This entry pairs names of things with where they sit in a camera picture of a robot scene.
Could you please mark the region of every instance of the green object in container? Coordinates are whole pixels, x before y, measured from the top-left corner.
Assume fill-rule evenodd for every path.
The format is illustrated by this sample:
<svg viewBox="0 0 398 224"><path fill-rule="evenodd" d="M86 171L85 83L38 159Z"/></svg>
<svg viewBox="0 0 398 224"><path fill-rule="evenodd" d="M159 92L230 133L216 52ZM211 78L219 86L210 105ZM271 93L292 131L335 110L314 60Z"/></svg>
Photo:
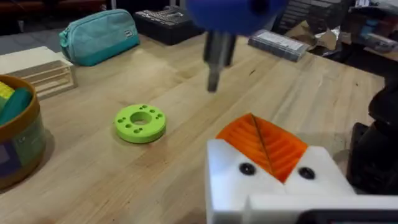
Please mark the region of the green object in container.
<svg viewBox="0 0 398 224"><path fill-rule="evenodd" d="M160 138L166 130L164 113L150 105L131 105L114 119L118 136L132 143L148 143Z"/></svg>
<svg viewBox="0 0 398 224"><path fill-rule="evenodd" d="M0 125L4 125L21 114L29 106L31 100L32 94L28 89L16 89L0 112Z"/></svg>

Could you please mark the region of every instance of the wooden workbench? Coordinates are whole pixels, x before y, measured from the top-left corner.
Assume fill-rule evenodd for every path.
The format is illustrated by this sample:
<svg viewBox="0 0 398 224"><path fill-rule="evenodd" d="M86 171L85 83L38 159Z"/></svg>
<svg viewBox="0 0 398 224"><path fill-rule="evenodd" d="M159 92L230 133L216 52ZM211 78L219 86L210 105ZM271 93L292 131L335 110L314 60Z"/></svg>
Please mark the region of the wooden workbench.
<svg viewBox="0 0 398 224"><path fill-rule="evenodd" d="M142 44L94 67L79 87L41 102L47 155L38 171L0 195L0 223L205 223L205 144L252 112L339 154L383 79L306 54L290 62L239 39L220 89L206 91L203 37L172 47ZM116 137L123 107L167 115L165 136L134 145Z"/></svg>

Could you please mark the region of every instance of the teal pencil case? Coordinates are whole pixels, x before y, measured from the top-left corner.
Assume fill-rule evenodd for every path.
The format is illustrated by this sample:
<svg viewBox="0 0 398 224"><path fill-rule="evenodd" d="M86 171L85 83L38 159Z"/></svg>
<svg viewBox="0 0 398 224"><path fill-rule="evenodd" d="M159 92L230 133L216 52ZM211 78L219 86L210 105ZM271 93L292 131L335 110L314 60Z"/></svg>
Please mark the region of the teal pencil case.
<svg viewBox="0 0 398 224"><path fill-rule="evenodd" d="M64 56L92 66L139 44L136 24L124 9L98 12L71 22L60 34Z"/></svg>

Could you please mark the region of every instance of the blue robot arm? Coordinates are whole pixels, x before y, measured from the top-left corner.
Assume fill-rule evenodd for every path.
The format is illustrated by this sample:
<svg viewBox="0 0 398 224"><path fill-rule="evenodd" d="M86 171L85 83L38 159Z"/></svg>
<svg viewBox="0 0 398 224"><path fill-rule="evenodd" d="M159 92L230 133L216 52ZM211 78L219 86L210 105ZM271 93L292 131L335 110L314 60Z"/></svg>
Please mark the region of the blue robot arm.
<svg viewBox="0 0 398 224"><path fill-rule="evenodd" d="M208 91L215 92L220 72L230 65L237 35L264 27L287 0L187 0L193 21L208 31L204 61L209 65Z"/></svg>

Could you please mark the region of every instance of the orange fin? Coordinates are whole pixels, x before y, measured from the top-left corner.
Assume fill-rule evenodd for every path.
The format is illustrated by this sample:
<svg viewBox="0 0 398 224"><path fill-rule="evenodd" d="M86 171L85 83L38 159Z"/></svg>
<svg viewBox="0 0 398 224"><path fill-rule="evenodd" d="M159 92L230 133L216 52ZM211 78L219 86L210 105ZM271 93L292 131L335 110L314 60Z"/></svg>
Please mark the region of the orange fin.
<svg viewBox="0 0 398 224"><path fill-rule="evenodd" d="M308 147L293 134L252 114L227 125L216 138L228 142L282 183Z"/></svg>

